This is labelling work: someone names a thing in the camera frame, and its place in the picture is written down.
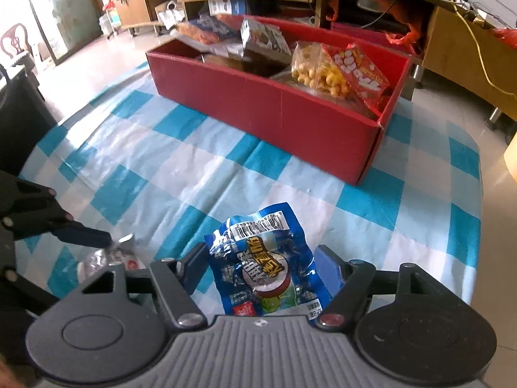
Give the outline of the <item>orange red chip bag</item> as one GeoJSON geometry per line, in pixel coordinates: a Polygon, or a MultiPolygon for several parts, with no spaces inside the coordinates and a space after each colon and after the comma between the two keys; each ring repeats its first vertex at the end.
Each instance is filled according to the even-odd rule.
{"type": "Polygon", "coordinates": [[[362,47],[357,43],[348,44],[345,48],[323,44],[322,49],[340,71],[348,88],[371,112],[379,116],[380,101],[390,87],[390,82],[362,47]]]}

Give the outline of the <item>blue snack bag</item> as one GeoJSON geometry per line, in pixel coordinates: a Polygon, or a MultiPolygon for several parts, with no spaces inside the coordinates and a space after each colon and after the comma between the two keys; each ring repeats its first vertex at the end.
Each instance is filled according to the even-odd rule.
{"type": "Polygon", "coordinates": [[[313,251],[288,203],[234,215],[204,241],[226,314],[315,320],[330,304],[313,251]]]}

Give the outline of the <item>red cardboard box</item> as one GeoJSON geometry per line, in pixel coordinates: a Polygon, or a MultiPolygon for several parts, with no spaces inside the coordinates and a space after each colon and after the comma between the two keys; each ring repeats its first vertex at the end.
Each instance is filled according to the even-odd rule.
{"type": "Polygon", "coordinates": [[[177,39],[146,56],[160,95],[357,185],[373,162],[413,65],[405,53],[368,40],[357,43],[391,85],[376,119],[269,78],[205,64],[199,51],[177,39]]]}

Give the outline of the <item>orange plastic bag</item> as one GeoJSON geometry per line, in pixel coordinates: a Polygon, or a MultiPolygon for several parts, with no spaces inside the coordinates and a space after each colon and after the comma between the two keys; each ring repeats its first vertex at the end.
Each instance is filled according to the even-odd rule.
{"type": "Polygon", "coordinates": [[[340,32],[357,30],[395,47],[416,46],[422,38],[421,15],[400,0],[329,0],[326,10],[340,32]]]}

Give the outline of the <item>yellow waffle pack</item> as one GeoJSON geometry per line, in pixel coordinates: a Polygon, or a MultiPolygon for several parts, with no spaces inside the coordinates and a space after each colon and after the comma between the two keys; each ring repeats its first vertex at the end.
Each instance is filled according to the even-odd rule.
{"type": "Polygon", "coordinates": [[[322,49],[323,43],[298,41],[293,48],[291,75],[298,83],[336,101],[358,102],[371,112],[348,88],[340,71],[322,49]]]}

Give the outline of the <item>red bag on stand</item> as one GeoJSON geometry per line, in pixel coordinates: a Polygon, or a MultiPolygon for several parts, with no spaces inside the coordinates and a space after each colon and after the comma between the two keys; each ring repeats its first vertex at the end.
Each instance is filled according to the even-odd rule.
{"type": "Polygon", "coordinates": [[[506,45],[511,47],[512,49],[517,49],[517,29],[500,29],[500,28],[493,28],[491,30],[491,34],[496,37],[497,39],[504,42],[506,45]]]}

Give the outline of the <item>blue white checkered tablecloth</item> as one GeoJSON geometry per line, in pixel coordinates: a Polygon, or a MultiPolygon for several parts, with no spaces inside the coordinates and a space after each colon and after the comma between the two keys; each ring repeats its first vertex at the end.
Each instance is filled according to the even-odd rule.
{"type": "Polygon", "coordinates": [[[479,148],[400,99],[352,186],[281,149],[161,97],[141,65],[36,145],[24,179],[53,188],[85,225],[133,234],[145,263],[180,257],[233,215],[288,203],[310,247],[379,269],[418,264],[464,301],[479,262],[479,148]]]}

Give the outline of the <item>blue white carton box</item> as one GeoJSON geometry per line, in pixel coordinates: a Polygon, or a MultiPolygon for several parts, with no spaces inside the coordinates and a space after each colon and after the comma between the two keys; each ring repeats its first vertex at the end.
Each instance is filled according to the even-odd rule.
{"type": "Polygon", "coordinates": [[[219,14],[245,15],[248,12],[246,0],[208,0],[211,16],[219,14]]]}

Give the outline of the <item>silver brown wafer pack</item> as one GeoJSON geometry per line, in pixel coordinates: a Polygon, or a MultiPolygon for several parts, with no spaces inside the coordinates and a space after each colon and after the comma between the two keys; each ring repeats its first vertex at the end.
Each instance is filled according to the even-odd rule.
{"type": "Polygon", "coordinates": [[[240,34],[245,53],[284,65],[291,63],[292,52],[278,27],[245,18],[241,23],[240,34]]]}

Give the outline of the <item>white blue cracker package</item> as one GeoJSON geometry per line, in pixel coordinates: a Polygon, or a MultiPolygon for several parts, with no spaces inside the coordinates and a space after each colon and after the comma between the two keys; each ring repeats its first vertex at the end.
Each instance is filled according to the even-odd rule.
{"type": "Polygon", "coordinates": [[[179,22],[175,29],[197,42],[213,45],[239,38],[242,21],[242,16],[229,14],[203,15],[197,19],[179,22]]]}

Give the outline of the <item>wooden TV stand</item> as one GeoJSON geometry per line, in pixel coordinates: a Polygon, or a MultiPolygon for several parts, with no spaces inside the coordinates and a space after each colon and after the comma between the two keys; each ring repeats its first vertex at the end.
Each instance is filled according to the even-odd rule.
{"type": "MultiPolygon", "coordinates": [[[[112,0],[125,29],[155,22],[156,7],[169,0],[112,0]]],[[[193,19],[208,0],[175,0],[193,19]]],[[[262,17],[312,17],[316,27],[332,29],[326,20],[329,0],[246,0],[248,14],[262,17]]],[[[516,115],[516,50],[491,34],[501,21],[470,0],[400,0],[421,15],[422,38],[416,46],[395,47],[417,59],[415,78],[426,71],[457,83],[487,101],[496,114],[516,115]]]]}

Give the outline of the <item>silver white green pouch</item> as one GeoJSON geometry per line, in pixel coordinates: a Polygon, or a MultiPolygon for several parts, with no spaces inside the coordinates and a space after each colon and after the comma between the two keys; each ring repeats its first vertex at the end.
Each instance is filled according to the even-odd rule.
{"type": "Polygon", "coordinates": [[[137,257],[137,240],[133,234],[121,237],[109,248],[90,252],[77,266],[77,279],[83,283],[107,265],[122,264],[127,271],[144,269],[144,263],[137,257]]]}

